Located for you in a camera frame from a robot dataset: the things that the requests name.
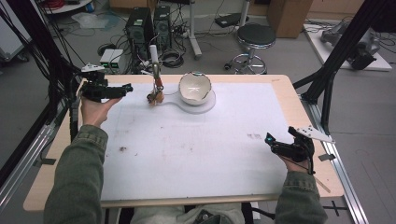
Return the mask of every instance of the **computer tower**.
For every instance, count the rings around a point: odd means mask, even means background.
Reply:
[[[157,49],[172,48],[171,8],[169,6],[156,6],[154,11],[154,31],[157,35]]]
[[[134,7],[125,30],[133,55],[137,53],[141,59],[150,59],[149,45],[153,44],[150,41],[154,38],[154,28],[149,8]]]

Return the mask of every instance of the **stool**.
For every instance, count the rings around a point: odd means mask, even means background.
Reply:
[[[276,34],[269,26],[255,23],[246,24],[238,29],[239,43],[248,49],[248,53],[239,54],[224,65],[226,70],[231,67],[236,74],[267,74],[265,62],[257,55],[256,49],[268,49],[275,44]]]

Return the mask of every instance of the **caster wheel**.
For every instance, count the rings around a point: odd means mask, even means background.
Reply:
[[[231,64],[230,63],[224,64],[224,69],[225,70],[230,70],[230,68],[231,68]]]

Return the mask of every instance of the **person's left hand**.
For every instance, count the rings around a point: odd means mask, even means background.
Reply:
[[[107,120],[107,113],[110,108],[121,99],[111,99],[105,103],[96,103],[85,97],[81,97],[82,124],[90,124],[100,128],[101,124]]]

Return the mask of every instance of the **person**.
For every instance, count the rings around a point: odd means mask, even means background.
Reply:
[[[100,205],[107,134],[100,127],[120,99],[96,103],[82,98],[82,121],[77,136],[59,159],[54,186],[44,209],[44,223],[101,223]],[[307,161],[287,158],[288,173],[276,206],[276,223],[324,223],[327,215],[319,202],[315,178]],[[131,223],[245,223],[240,203],[200,205],[184,213],[182,206],[139,207]],[[206,214],[213,217],[204,218]]]

